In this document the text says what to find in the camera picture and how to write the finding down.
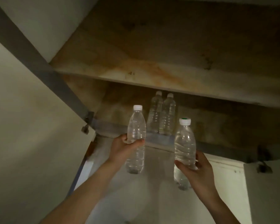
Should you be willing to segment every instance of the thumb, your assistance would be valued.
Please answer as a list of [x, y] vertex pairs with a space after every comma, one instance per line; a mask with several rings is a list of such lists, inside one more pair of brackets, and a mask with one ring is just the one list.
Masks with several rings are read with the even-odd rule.
[[196, 170], [192, 170], [184, 165], [182, 162], [175, 160], [174, 164], [177, 166], [178, 169], [187, 177], [187, 179], [191, 179], [194, 174], [196, 174]]
[[136, 149], [140, 146], [143, 146], [144, 143], [145, 143], [144, 139], [138, 139], [138, 140], [135, 140], [133, 143], [127, 144], [126, 149], [128, 149], [128, 150]]

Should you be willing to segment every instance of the person's left arm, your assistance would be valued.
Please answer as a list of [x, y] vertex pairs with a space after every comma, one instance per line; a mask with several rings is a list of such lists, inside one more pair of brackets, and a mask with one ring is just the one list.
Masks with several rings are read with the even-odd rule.
[[41, 224], [84, 224], [94, 206], [103, 196], [113, 176], [119, 171], [131, 152], [144, 144], [142, 139], [126, 144], [124, 143], [126, 139], [126, 134], [115, 138], [108, 160], [72, 195], [51, 211], [41, 221]]

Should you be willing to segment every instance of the person's left hand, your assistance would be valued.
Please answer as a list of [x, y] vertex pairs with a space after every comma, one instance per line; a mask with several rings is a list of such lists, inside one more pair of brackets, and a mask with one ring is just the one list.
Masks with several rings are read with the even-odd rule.
[[139, 139], [134, 141], [133, 143], [127, 144], [124, 141], [127, 140], [127, 134], [122, 134], [117, 138], [114, 138], [110, 155], [108, 160], [112, 163], [116, 164], [118, 168], [120, 168], [124, 162], [129, 158], [130, 154], [138, 147], [143, 146], [145, 143], [144, 139]]

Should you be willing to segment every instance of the clear plastic bottle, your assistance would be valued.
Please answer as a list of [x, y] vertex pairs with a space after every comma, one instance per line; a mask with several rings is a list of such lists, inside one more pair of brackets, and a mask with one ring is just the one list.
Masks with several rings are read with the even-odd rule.
[[[179, 129], [174, 140], [175, 159], [187, 165], [191, 169], [196, 169], [196, 141], [194, 133], [190, 128], [191, 119], [179, 119]], [[187, 177], [174, 165], [174, 181], [180, 190], [186, 191], [191, 188]]]
[[160, 134], [172, 135], [175, 125], [175, 106], [176, 103], [173, 100], [173, 94], [169, 93], [162, 106], [159, 126]]
[[[127, 142], [132, 143], [137, 139], [145, 139], [146, 124], [142, 115], [142, 105], [134, 105], [134, 113], [127, 127]], [[145, 146], [138, 147], [125, 162], [127, 172], [139, 174], [144, 167]]]
[[160, 113], [162, 111], [162, 92], [157, 91], [156, 95], [151, 99], [150, 110], [147, 119], [147, 131], [157, 133], [160, 125]]

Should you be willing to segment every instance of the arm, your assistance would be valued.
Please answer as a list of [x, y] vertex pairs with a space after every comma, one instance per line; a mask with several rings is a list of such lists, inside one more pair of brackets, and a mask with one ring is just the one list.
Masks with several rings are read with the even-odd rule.
[[92, 209], [106, 191], [112, 177], [124, 164], [131, 152], [144, 144], [144, 140], [126, 144], [124, 143], [126, 139], [126, 134], [115, 138], [112, 142], [108, 160], [71, 196], [49, 213], [41, 224], [84, 224]]
[[221, 200], [215, 187], [213, 168], [205, 155], [196, 152], [197, 170], [189, 169], [186, 165], [176, 160], [174, 163], [188, 178], [194, 192], [209, 210], [216, 224], [240, 224], [227, 205]]

